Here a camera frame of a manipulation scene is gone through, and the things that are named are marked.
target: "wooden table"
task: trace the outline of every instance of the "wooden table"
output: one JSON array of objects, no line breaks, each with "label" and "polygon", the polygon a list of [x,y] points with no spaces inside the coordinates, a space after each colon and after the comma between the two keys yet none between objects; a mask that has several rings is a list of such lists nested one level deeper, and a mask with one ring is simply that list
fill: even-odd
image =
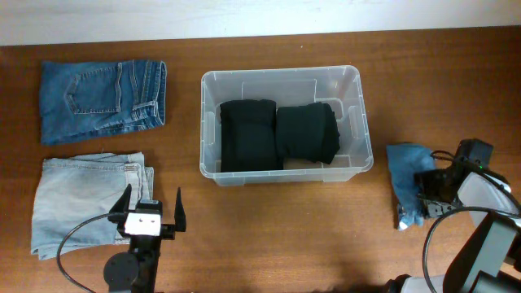
[{"label": "wooden table", "polygon": [[[60,46],[0,47],[0,291],[78,291],[54,260],[30,255],[33,199],[42,160],[142,151],[155,197],[173,220],[182,187],[188,230],[164,242],[156,290],[326,291],[422,275],[431,222],[396,230],[385,146],[418,142],[455,151],[463,138],[495,146],[491,167],[521,190],[521,28],[335,33]],[[162,59],[167,122],[160,129],[42,146],[40,62]],[[361,73],[374,167],[344,183],[218,187],[199,172],[200,79],[210,70],[351,64]],[[437,231],[433,275],[470,236],[468,215]],[[105,291],[103,266],[120,247],[68,253],[64,266]]]}]

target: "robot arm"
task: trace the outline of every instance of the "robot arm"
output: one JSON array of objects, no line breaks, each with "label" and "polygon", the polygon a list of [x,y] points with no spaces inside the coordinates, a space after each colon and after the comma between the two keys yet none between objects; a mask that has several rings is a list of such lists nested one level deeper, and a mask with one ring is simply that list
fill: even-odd
[{"label": "robot arm", "polygon": [[131,190],[128,185],[110,211],[116,215],[108,217],[123,237],[130,238],[129,250],[108,260],[103,277],[111,293],[153,293],[161,241],[174,240],[176,232],[186,231],[181,189],[177,189],[175,224],[161,223],[163,204],[159,200],[142,199],[135,210],[129,210]]}]

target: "dark blue jeans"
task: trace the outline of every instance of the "dark blue jeans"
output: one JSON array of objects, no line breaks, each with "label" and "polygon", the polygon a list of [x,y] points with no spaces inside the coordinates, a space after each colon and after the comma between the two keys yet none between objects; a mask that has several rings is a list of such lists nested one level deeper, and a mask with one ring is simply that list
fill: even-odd
[{"label": "dark blue jeans", "polygon": [[166,64],[150,60],[42,65],[42,144],[164,125]]}]

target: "folded black clothing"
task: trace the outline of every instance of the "folded black clothing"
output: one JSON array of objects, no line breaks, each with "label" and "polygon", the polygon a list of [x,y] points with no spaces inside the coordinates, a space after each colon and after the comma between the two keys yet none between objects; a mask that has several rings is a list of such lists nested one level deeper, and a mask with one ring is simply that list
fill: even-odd
[{"label": "folded black clothing", "polygon": [[221,104],[221,172],[282,170],[275,148],[276,103]]},{"label": "folded black clothing", "polygon": [[258,123],[275,126],[277,104],[269,100],[235,100],[221,104],[221,121],[229,120],[234,124]]},{"label": "folded black clothing", "polygon": [[336,153],[340,150],[340,133],[336,124],[335,113],[329,104],[324,104],[326,125],[324,128],[324,140],[322,141],[322,156],[319,161],[331,164]]},{"label": "folded black clothing", "polygon": [[275,129],[279,157],[330,164],[340,149],[335,113],[324,103],[280,107]]}]

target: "folded garment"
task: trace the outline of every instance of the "folded garment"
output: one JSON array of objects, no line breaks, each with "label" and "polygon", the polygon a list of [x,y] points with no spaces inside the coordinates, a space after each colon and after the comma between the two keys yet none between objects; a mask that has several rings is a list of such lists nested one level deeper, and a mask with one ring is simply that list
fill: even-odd
[{"label": "folded garment", "polygon": [[283,168],[275,150],[275,111],[268,100],[221,104],[221,172]]},{"label": "folded garment", "polygon": [[412,224],[423,225],[424,212],[417,197],[420,191],[414,183],[414,174],[436,168],[431,150],[412,143],[387,146],[387,160],[391,172],[392,189],[398,204],[398,230]]},{"label": "folded garment", "polygon": [[275,131],[278,156],[331,164],[340,149],[335,113],[325,103],[280,107]]},{"label": "folded garment", "polygon": [[[56,257],[58,245],[75,226],[110,211],[126,186],[132,186],[129,208],[152,199],[154,169],[142,153],[79,155],[44,160],[33,208],[31,253],[40,260]],[[79,229],[62,253],[85,247],[125,244],[116,224],[100,219]]]},{"label": "folded garment", "polygon": [[150,60],[42,64],[42,144],[164,125],[166,64]]}]

